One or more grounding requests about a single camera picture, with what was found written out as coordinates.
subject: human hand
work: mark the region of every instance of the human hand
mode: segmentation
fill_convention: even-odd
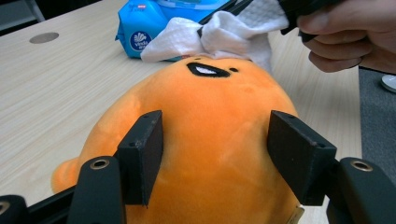
[[[396,73],[396,1],[345,0],[298,19],[312,35],[304,43],[310,61],[324,72],[355,65]]]

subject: finger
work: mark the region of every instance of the finger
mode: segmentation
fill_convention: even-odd
[[[343,30],[386,32],[396,20],[394,0],[346,0],[298,19],[300,29],[308,34],[326,35]]]
[[[365,31],[341,31],[331,35],[318,35],[315,39],[322,44],[346,44],[362,40],[367,36]]]
[[[359,65],[361,63],[361,58],[349,60],[331,60],[320,57],[317,54],[311,52],[309,54],[309,61],[311,61],[311,63],[313,63],[321,71],[325,73],[333,73]]]
[[[304,43],[312,52],[331,60],[356,59],[370,53],[373,49],[368,41],[357,41],[347,44],[328,45],[316,39]]]
[[[374,48],[373,52],[364,56],[361,66],[396,74],[395,62],[396,54],[387,49]]]

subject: white cloth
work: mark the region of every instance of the white cloth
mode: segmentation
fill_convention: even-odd
[[[197,22],[173,18],[141,53],[144,62],[178,56],[206,55],[214,59],[249,59],[271,72],[268,33],[287,28],[289,22],[277,0],[254,0],[238,16],[215,13],[202,27]]]

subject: screw hole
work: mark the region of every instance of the screw hole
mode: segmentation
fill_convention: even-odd
[[[93,163],[91,163],[90,167],[93,170],[100,170],[100,169],[107,167],[109,164],[110,164],[110,161],[108,161],[108,160],[98,160],[98,161],[94,161]]]
[[[352,161],[350,163],[353,167],[364,172],[372,172],[373,167],[363,161]]]
[[[32,44],[44,44],[58,38],[58,33],[45,33],[32,37],[29,42]]]
[[[317,143],[317,145],[318,145],[319,147],[326,147],[326,145],[324,145],[323,143]]]

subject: wooden table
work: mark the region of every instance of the wooden table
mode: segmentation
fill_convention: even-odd
[[[119,42],[122,0],[104,0],[0,37],[0,195],[28,205],[49,197],[50,176],[76,157],[93,124],[136,82],[169,63],[129,59]],[[32,44],[36,35],[59,37]],[[323,74],[307,60],[296,32],[270,34],[274,77],[301,119],[339,150],[361,157],[358,69]],[[300,223],[327,223],[326,206]]]

